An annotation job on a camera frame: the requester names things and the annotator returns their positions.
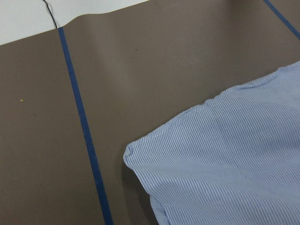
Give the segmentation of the light blue striped shirt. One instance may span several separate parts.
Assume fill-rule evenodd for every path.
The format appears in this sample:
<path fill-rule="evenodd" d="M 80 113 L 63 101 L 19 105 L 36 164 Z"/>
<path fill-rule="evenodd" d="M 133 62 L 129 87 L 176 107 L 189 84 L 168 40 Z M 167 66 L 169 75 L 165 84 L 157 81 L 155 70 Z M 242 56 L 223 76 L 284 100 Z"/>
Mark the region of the light blue striped shirt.
<path fill-rule="evenodd" d="M 299 224 L 299 63 L 180 113 L 123 158 L 161 225 Z"/>

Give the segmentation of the brown paper table cover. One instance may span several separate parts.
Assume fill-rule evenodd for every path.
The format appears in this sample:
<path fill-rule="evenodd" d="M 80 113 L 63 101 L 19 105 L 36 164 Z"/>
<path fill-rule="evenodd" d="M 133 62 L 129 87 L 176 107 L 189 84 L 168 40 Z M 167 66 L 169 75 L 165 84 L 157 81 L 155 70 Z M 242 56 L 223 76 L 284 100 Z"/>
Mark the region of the brown paper table cover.
<path fill-rule="evenodd" d="M 151 0 L 64 27 L 112 219 L 155 225 L 128 143 L 300 59 L 262 0 Z M 0 48 L 0 222 L 104 223 L 58 31 Z"/>

